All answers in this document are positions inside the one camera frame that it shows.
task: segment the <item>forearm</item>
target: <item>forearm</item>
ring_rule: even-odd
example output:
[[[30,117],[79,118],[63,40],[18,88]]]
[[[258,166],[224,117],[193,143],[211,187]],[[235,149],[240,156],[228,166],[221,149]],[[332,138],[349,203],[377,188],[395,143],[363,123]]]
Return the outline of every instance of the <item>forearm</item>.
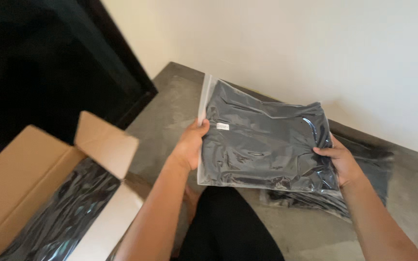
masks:
[[[341,190],[367,261],[418,261],[418,249],[393,220],[363,175]]]
[[[169,260],[188,173],[173,155],[167,159],[116,260]]]

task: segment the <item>person's left hand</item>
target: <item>person's left hand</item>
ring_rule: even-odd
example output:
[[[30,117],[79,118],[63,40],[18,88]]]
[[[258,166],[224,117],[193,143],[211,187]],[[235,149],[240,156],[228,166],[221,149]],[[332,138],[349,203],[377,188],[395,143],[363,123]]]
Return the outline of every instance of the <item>person's left hand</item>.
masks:
[[[179,163],[189,170],[198,167],[199,147],[202,145],[202,136],[209,131],[209,121],[204,119],[198,127],[198,119],[190,124],[180,137],[177,145],[172,151],[173,156]]]

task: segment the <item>box flap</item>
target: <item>box flap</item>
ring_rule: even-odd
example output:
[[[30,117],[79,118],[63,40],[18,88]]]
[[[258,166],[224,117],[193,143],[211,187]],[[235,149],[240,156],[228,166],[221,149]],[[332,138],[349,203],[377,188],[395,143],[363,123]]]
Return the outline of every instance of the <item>box flap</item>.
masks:
[[[96,115],[82,111],[75,145],[118,179],[127,175],[138,139]]]
[[[0,153],[0,253],[66,175],[84,158],[77,149],[27,126]]]
[[[143,200],[122,183],[67,261],[104,261],[140,210]]]

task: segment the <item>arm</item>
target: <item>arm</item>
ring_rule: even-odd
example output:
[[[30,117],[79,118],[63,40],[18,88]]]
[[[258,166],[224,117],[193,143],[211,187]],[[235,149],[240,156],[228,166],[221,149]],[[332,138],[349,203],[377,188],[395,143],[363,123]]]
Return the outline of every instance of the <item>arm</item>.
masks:
[[[198,167],[202,136],[208,130],[207,120],[201,127],[195,121],[182,134],[125,234],[115,260],[169,260],[188,173]]]
[[[383,206],[351,152],[333,136],[332,141],[333,148],[314,152],[332,158],[366,260],[418,261],[418,249]]]

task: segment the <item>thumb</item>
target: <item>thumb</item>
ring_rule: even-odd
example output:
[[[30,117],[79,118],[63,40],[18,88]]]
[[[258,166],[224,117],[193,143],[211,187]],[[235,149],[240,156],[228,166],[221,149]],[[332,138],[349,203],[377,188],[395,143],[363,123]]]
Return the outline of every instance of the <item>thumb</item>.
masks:
[[[209,120],[202,120],[202,124],[197,128],[197,131],[201,137],[204,136],[209,131]]]
[[[343,153],[342,150],[340,149],[335,149],[335,148],[317,148],[314,147],[313,148],[314,152],[321,155],[321,156],[327,156],[327,157],[331,157],[331,158],[339,158],[341,156],[341,154]]]

